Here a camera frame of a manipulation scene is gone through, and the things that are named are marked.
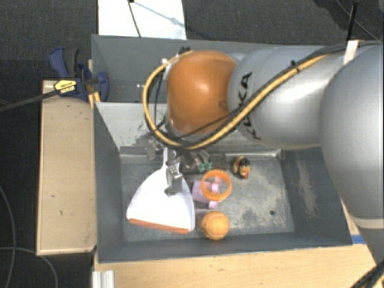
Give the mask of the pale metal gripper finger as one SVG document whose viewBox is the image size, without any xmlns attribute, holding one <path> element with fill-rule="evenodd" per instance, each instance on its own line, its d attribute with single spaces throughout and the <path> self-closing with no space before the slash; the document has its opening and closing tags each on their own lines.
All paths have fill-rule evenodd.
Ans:
<svg viewBox="0 0 384 288">
<path fill-rule="evenodd" d="M 154 139 L 148 139 L 146 141 L 146 153 L 149 160 L 153 160 L 156 157 L 157 145 Z"/>
<path fill-rule="evenodd" d="M 164 192 L 167 196 L 173 196 L 182 191 L 183 175 L 179 171 L 179 165 L 180 162 L 166 161 L 167 188 Z"/>
</svg>

